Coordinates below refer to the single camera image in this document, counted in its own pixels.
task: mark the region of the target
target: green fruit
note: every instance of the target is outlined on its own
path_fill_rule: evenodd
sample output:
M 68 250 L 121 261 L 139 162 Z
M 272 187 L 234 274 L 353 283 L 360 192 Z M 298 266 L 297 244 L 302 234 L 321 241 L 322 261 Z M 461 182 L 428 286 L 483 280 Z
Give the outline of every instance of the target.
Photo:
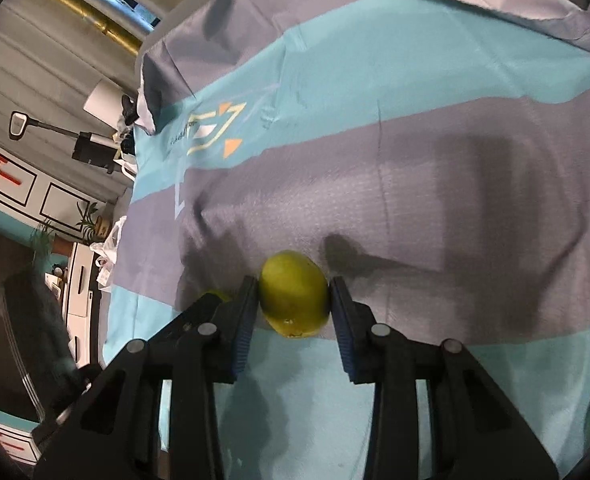
M 259 295 L 264 317 L 284 337 L 315 335 L 328 321 L 324 273 L 296 251 L 282 251 L 264 262 Z
M 230 296 L 227 293 L 225 293 L 222 290 L 217 290 L 216 288 L 210 288 L 209 290 L 207 290 L 206 292 L 204 292 L 200 296 L 200 298 L 204 297 L 206 294 L 214 294 L 215 296 L 217 296 L 224 303 L 226 303 L 227 301 L 230 301 L 231 300 Z

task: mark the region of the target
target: plastic bag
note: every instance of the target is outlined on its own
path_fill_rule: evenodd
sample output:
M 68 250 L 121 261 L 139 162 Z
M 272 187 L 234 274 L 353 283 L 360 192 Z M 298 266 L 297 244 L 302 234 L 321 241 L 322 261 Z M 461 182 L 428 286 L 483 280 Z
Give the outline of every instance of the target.
M 91 251 L 99 254 L 95 260 L 95 265 L 100 268 L 97 276 L 97 283 L 99 289 L 105 292 L 110 292 L 112 280 L 110 275 L 112 268 L 117 263 L 117 248 L 120 245 L 121 228 L 126 221 L 126 216 L 121 217 L 108 233 L 108 237 L 100 243 L 90 244 Z

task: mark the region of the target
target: green plant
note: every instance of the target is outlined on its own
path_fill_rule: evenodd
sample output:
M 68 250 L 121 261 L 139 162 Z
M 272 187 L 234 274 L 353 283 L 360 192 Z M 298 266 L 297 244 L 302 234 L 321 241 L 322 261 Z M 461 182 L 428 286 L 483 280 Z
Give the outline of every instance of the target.
M 76 206 L 77 210 L 79 211 L 79 216 L 81 216 L 82 219 L 75 225 L 76 227 L 81 228 L 82 238 L 87 244 L 99 241 L 94 230 L 95 221 L 92 218 L 92 216 L 98 211 L 97 202 L 89 203 L 85 211 L 82 211 L 82 208 L 79 207 L 79 204 Z
M 30 246 L 35 251 L 36 262 L 44 261 L 48 258 L 54 231 L 50 225 L 50 219 L 46 219 L 40 221 L 40 224 L 30 234 Z

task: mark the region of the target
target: white cabinet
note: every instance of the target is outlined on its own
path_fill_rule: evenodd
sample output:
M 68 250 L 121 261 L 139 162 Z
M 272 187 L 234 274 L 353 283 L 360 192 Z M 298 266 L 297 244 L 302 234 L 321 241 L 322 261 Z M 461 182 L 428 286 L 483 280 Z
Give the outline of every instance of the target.
M 91 314 L 95 294 L 91 290 L 95 288 L 91 274 L 94 256 L 87 246 L 80 243 L 73 245 L 62 297 L 62 316 L 68 327 L 69 346 L 78 368 L 91 362 Z
M 35 465 L 41 456 L 40 450 L 28 431 L 0 423 L 0 444 L 17 462 Z

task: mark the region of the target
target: yellow pipe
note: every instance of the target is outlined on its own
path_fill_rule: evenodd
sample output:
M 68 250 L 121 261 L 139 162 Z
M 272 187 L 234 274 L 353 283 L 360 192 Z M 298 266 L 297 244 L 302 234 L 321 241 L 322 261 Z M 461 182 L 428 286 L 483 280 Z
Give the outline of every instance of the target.
M 83 0 L 57 0 L 67 6 L 70 10 L 91 23 L 104 36 L 124 47 L 133 56 L 137 56 L 141 41 L 125 30 L 121 25 L 108 18 L 103 12 L 95 9 L 92 5 Z

